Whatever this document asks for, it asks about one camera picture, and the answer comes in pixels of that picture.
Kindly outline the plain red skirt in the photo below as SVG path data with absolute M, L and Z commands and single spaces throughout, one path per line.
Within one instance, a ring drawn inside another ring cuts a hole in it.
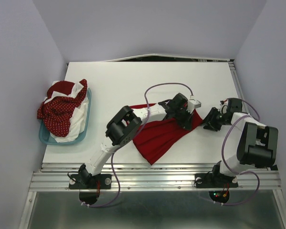
M 177 120 L 167 119 L 147 123 L 133 143 L 141 156 L 153 165 L 179 139 L 202 124 L 203 120 L 195 111 L 191 130 L 185 130 L 177 124 Z

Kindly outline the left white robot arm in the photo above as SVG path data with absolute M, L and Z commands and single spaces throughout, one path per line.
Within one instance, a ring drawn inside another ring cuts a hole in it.
M 112 176 L 103 175 L 101 171 L 117 150 L 131 142 L 150 122 L 173 118 L 181 128 L 190 130 L 194 112 L 199 107 L 201 102 L 193 96 L 186 98 L 181 93 L 171 100 L 148 104 L 144 108 L 122 107 L 107 124 L 100 149 L 77 172 L 68 174 L 69 189 L 110 189 Z

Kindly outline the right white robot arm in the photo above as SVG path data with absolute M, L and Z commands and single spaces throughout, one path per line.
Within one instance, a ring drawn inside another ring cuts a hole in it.
M 245 100 L 227 98 L 220 108 L 213 107 L 203 120 L 203 128 L 219 131 L 228 125 L 230 135 L 234 128 L 241 131 L 236 153 L 230 158 L 222 158 L 212 171 L 195 176 L 198 188 L 235 186 L 236 177 L 252 168 L 272 167 L 276 160 L 278 129 L 260 122 L 243 111 Z

